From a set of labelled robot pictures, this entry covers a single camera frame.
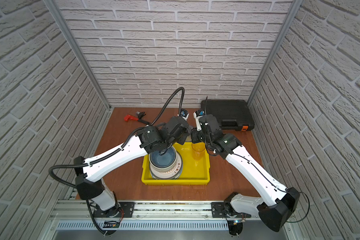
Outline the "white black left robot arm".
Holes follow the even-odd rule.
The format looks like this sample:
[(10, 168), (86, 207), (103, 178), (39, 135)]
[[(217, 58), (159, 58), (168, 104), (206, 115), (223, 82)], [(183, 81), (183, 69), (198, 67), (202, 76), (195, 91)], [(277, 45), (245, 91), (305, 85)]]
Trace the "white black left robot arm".
[(75, 187), (82, 200), (92, 200), (102, 210), (116, 209), (115, 194), (109, 190), (103, 177), (116, 168), (153, 152), (163, 153), (175, 143), (183, 145), (193, 127), (183, 117), (172, 117), (168, 123), (146, 126), (133, 131), (127, 140), (95, 157), (81, 160), (83, 167), (76, 167)]

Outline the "yellow plastic bin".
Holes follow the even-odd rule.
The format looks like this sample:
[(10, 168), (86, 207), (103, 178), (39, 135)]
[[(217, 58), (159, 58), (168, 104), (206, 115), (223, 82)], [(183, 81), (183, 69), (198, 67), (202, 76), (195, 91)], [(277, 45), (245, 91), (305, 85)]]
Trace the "yellow plastic bin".
[(149, 163), (149, 156), (144, 157), (143, 174), (141, 177), (145, 185), (207, 185), (210, 181), (210, 159), (209, 155), (203, 151), (196, 159), (196, 155), (190, 142), (184, 145), (175, 144), (174, 148), (182, 157), (182, 168), (179, 177), (174, 180), (155, 179)]

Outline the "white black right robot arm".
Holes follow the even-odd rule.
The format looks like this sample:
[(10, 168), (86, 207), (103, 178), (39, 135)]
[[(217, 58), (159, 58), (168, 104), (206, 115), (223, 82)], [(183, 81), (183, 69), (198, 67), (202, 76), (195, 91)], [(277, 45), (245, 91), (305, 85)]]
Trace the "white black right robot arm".
[(201, 118), (192, 131), (194, 142), (203, 142), (207, 149), (234, 166), (260, 194), (262, 203), (256, 206), (262, 222), (272, 231), (279, 232), (295, 212), (301, 192), (287, 188), (273, 178), (249, 154), (232, 134), (224, 134), (218, 124)]

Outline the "white plate teal quatrefoil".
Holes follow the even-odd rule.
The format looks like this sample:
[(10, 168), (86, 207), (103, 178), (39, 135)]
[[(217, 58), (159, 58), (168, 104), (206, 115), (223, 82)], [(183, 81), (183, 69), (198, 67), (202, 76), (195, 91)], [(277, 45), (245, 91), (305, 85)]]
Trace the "white plate teal quatrefoil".
[(155, 180), (176, 180), (181, 176), (182, 172), (183, 172), (182, 168), (165, 173), (158, 172), (156, 170), (150, 170), (150, 173)]

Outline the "clear pink plastic cup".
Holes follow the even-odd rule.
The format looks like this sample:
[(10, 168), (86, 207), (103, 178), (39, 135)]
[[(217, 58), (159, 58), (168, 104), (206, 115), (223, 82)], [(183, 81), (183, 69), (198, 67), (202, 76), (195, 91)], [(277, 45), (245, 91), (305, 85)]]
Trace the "clear pink plastic cup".
[(192, 143), (192, 156), (193, 159), (198, 161), (205, 156), (206, 146), (204, 143)]

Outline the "dark blue glazed bowl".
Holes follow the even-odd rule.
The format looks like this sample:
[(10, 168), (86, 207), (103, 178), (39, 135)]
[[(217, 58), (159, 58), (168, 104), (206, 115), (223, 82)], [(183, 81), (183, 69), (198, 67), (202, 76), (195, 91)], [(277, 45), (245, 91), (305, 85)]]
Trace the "dark blue glazed bowl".
[(160, 151), (155, 151), (149, 154), (150, 163), (159, 169), (164, 169), (172, 166), (176, 160), (176, 150), (173, 147), (161, 154)]

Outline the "pale green ceramic bowl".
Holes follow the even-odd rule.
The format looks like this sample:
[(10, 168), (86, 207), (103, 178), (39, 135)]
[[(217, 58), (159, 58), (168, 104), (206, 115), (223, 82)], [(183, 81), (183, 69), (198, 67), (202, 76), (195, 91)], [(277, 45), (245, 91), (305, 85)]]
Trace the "pale green ceramic bowl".
[(176, 166), (176, 156), (150, 156), (150, 165), (158, 172), (168, 172)]

